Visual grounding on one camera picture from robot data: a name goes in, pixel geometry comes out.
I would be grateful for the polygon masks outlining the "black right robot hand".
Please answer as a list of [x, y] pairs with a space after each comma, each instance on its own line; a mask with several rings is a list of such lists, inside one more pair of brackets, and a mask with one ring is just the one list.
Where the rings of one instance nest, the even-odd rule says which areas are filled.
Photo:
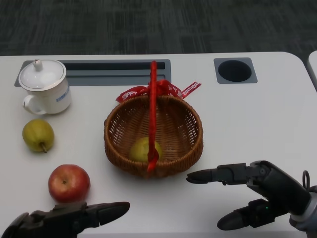
[[241, 229], [247, 226], [257, 228], [273, 223], [276, 217], [303, 215], [312, 196], [309, 191], [286, 172], [268, 161], [220, 165], [189, 173], [186, 180], [193, 184], [220, 182], [223, 185], [245, 184], [249, 189], [263, 196], [250, 201], [248, 206], [234, 210], [222, 217], [217, 227], [223, 231]]

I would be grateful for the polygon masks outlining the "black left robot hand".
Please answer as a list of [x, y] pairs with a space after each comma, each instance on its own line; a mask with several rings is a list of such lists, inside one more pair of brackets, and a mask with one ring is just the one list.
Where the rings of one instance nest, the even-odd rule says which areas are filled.
[[6, 228], [2, 237], [76, 238], [85, 229], [117, 220], [129, 209], [129, 202], [60, 204], [48, 212], [37, 210], [21, 214]]

